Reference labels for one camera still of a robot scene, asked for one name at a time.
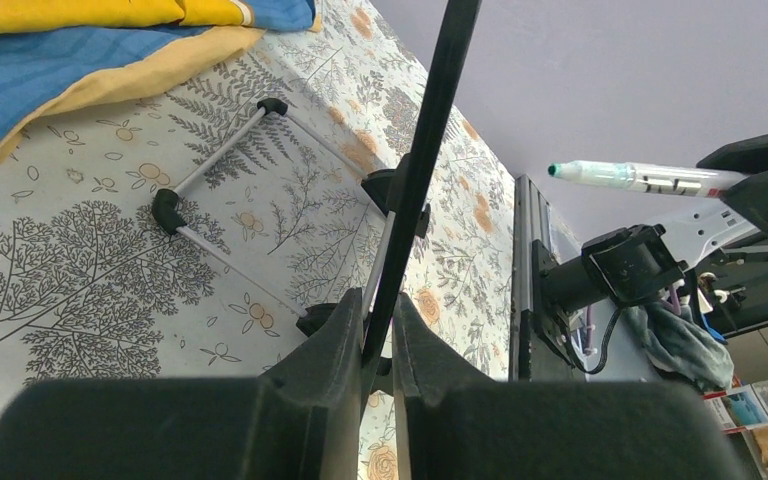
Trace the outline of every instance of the highlighter pen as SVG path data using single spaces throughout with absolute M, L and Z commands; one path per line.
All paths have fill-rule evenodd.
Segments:
M 582 185 L 708 198 L 719 197 L 747 177 L 725 170 L 587 160 L 552 164 L 549 175 Z

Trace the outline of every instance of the yellow blanket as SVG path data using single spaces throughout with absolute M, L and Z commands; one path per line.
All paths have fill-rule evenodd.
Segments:
M 0 0 L 0 34 L 77 25 L 148 27 L 175 22 L 262 26 L 242 0 Z M 320 29 L 317 15 L 311 30 Z

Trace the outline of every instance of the black plastic clamp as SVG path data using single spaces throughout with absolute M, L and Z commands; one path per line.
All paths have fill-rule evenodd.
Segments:
M 426 203 L 425 209 L 419 214 L 419 220 L 416 222 L 416 235 L 419 238 L 425 238 L 425 234 L 428 233 L 428 222 L 431 221 L 431 204 Z
M 178 200 L 180 197 L 173 190 L 161 188 L 151 202 L 151 216 L 169 235 L 178 233 L 178 227 L 187 226 L 187 222 L 178 214 Z
M 393 378 L 393 359 L 381 357 L 378 362 L 378 370 L 375 372 L 375 380 L 372 381 L 372 391 L 369 393 L 373 394 L 381 390 L 392 397 L 394 393 Z
M 257 102 L 257 108 L 266 110 L 266 115 L 269 115 L 272 112 L 277 113 L 278 115 L 281 115 L 282 117 L 287 114 L 287 106 L 286 103 L 284 103 L 283 100 L 269 97 L 264 98 L 263 100 Z

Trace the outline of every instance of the table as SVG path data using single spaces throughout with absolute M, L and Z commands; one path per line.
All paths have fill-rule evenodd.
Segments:
M 264 97 L 365 171 L 407 152 L 426 71 L 366 0 L 324 30 L 267 34 L 165 95 L 42 118 L 0 167 L 0 411 L 46 378 L 252 376 L 305 337 L 296 317 L 148 212 Z M 190 226 L 310 306 L 365 282 L 381 234 L 358 179 L 280 117 L 181 206 Z M 404 288 L 429 327 L 508 378 L 514 179 L 454 110 Z M 385 355 L 389 354 L 385 346 Z M 359 478 L 394 478 L 392 398 L 369 398 Z

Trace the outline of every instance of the tree print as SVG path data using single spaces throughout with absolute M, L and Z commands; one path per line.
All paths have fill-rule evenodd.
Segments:
M 283 57 L 290 60 L 299 76 L 288 83 L 318 107 L 326 107 L 338 101 L 346 90 L 346 81 L 359 75 L 356 59 L 343 52 L 326 36 L 317 35 L 309 43 L 278 40 Z
M 375 206 L 345 188 L 328 190 L 322 198 L 328 213 L 337 218 L 316 226 L 315 235 L 290 256 L 295 272 L 290 292 L 300 303 L 338 299 L 347 289 L 365 285 L 380 240 L 380 230 L 367 216 Z M 349 216 L 350 210 L 360 207 L 359 216 Z
M 178 126 L 201 140 L 185 145 L 198 154 L 193 163 L 200 165 L 228 140 L 256 111 L 256 104 L 266 97 L 277 97 L 293 105 L 287 98 L 291 88 L 283 78 L 264 67 L 247 54 L 234 62 L 213 67 L 214 76 L 199 76 L 166 94 L 170 100 L 193 115 L 186 118 L 169 117 Z M 193 99 L 193 94 L 201 97 Z M 237 179 L 241 173 L 255 175 L 254 168 L 267 169 L 263 159 L 277 165 L 276 154 L 290 159 L 286 145 L 299 145 L 293 130 L 277 115 L 264 117 L 248 135 L 228 151 L 205 178 L 210 188 L 216 188 L 228 178 Z
M 310 239 L 316 230 L 310 216 L 319 210 L 322 202 L 314 199 L 313 189 L 319 180 L 319 170 L 313 164 L 313 149 L 308 146 L 299 149 L 301 167 L 292 168 L 291 178 L 282 187 L 290 199 L 290 208 L 282 208 L 274 200 L 272 216 L 275 217 L 275 248 L 267 255 L 281 248 L 287 240 Z
M 390 125 L 384 129 L 387 145 L 397 153 L 410 151 L 419 106 L 403 90 L 395 87 L 387 89 L 387 101 L 383 108 L 385 118 Z
M 356 92 L 361 105 L 380 102 L 381 91 L 384 89 L 384 75 L 371 71 L 369 75 L 361 75 L 359 80 Z
M 387 20 L 384 20 L 384 17 L 381 15 L 376 15 L 374 21 L 375 25 L 378 26 L 378 30 L 381 32 L 381 34 L 396 45 L 396 49 L 399 50 L 399 53 L 402 57 L 401 63 L 403 63 L 405 67 L 407 67 L 407 71 L 410 72 L 411 69 L 413 69 L 414 64 L 418 63 L 416 56 L 414 56 L 413 52 L 408 50 L 407 46 L 405 46 L 405 43 L 402 42 L 398 35 L 396 35 L 393 27 L 387 23 Z
M 222 229 L 195 202 L 189 226 L 227 251 Z M 168 237 L 148 206 L 135 218 L 85 201 L 48 223 L 24 217 L 0 226 L 0 342 L 22 333 L 30 346 L 26 384 L 61 377 L 153 377 L 160 371 L 153 313 L 197 304 L 216 277 L 204 254 Z
M 444 295 L 443 306 L 454 307 L 457 315 L 465 315 L 464 297 L 469 298 L 474 308 L 486 316 L 487 322 L 495 325 L 498 311 L 488 297 L 488 277 L 502 280 L 499 255 L 504 252 L 493 245 L 491 237 L 483 230 L 479 232 L 476 222 L 462 208 L 455 209 L 451 220 L 463 234 L 458 239 L 466 246 L 449 240 L 431 240 L 431 251 L 438 265 L 437 287 L 449 289 Z
M 485 375 L 490 374 L 490 345 L 482 338 L 484 323 L 475 319 L 469 324 L 467 338 L 469 346 L 464 350 L 463 357 L 472 364 L 473 367 L 481 370 Z

